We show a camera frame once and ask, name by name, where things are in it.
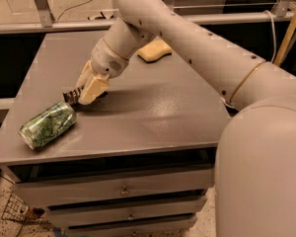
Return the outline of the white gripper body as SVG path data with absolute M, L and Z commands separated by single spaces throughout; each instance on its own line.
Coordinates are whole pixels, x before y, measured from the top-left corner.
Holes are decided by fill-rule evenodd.
M 128 65 L 128 61 L 115 54 L 104 39 L 94 46 L 90 60 L 96 74 L 108 75 L 110 78 L 118 77 Z

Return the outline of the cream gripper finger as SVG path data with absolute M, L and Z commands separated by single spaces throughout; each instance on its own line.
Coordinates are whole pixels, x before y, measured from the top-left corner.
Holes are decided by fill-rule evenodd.
M 93 78 L 93 68 L 91 65 L 91 61 L 88 60 L 84 66 L 84 68 L 81 71 L 81 74 L 78 77 L 78 80 L 76 82 L 76 87 L 80 88 L 87 88 Z
M 82 105 L 89 105 L 96 100 L 109 87 L 109 77 L 101 74 L 81 76 L 77 86 L 82 87 L 78 102 Z

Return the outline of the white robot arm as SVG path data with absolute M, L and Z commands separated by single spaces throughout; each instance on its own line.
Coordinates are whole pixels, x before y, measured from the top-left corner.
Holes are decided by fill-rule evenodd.
M 216 154 L 217 237 L 296 237 L 296 77 L 173 12 L 162 0 L 117 0 L 119 17 L 77 81 L 87 105 L 158 36 L 237 114 Z

